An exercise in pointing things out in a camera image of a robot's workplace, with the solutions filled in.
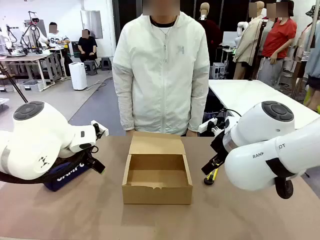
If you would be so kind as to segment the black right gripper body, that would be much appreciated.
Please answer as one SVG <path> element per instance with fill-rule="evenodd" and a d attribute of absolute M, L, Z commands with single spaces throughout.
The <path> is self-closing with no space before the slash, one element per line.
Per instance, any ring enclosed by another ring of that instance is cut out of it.
<path fill-rule="evenodd" d="M 214 159 L 217 161 L 224 161 L 229 154 L 224 147 L 223 138 L 225 135 L 225 131 L 223 130 L 217 136 L 215 136 L 214 140 L 211 142 L 211 148 L 216 152 Z"/>

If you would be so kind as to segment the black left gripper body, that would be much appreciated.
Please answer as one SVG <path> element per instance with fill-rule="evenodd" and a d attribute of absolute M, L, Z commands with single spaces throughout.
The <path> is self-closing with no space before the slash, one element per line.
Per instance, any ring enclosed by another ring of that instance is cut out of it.
<path fill-rule="evenodd" d="M 99 151 L 97 146 L 86 148 L 79 152 L 81 163 L 96 163 L 98 160 L 93 156 Z"/>

